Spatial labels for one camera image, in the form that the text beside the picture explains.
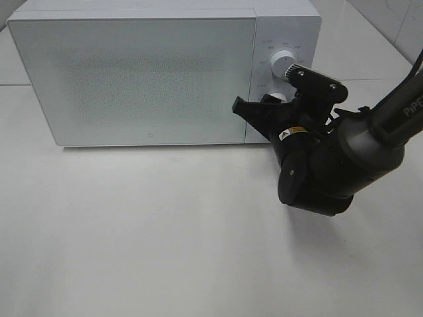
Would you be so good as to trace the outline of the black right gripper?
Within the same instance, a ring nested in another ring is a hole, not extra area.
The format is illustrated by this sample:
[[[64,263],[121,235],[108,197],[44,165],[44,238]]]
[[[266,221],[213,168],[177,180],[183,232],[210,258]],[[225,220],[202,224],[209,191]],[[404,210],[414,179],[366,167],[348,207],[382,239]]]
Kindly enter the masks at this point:
[[[284,103],[270,94],[265,94],[260,102],[237,96],[232,112],[271,142],[281,165],[306,165],[313,150],[327,137],[327,122],[332,119],[329,114],[316,121],[299,109],[296,99]]]

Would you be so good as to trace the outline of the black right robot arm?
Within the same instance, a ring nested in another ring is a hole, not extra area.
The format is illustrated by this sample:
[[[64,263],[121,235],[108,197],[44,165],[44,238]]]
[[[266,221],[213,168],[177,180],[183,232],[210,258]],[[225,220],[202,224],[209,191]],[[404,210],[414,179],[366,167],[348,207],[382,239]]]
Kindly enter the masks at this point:
[[[374,108],[342,110],[347,88],[295,67],[295,98],[260,102],[236,98],[232,110],[271,142],[280,166],[283,204],[333,216],[355,193],[398,168],[406,142],[422,131],[422,75],[407,77]]]

